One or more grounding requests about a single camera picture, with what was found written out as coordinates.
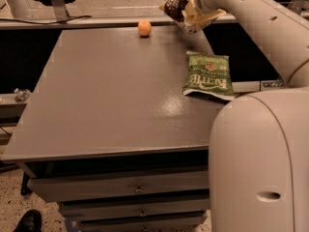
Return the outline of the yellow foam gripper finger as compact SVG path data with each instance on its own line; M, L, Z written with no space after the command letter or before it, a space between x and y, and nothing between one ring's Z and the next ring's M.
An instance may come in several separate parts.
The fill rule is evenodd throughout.
M184 9L182 10L184 21L189 24L202 24L211 22L226 14L222 9L210 10L209 12L200 12L194 4L193 0L190 0Z

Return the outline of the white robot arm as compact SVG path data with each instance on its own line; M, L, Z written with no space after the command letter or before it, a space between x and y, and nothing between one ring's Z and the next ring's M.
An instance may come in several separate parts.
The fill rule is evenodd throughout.
M212 232L309 232L309 21L273 0L195 0L230 12L285 88L241 96L209 144Z

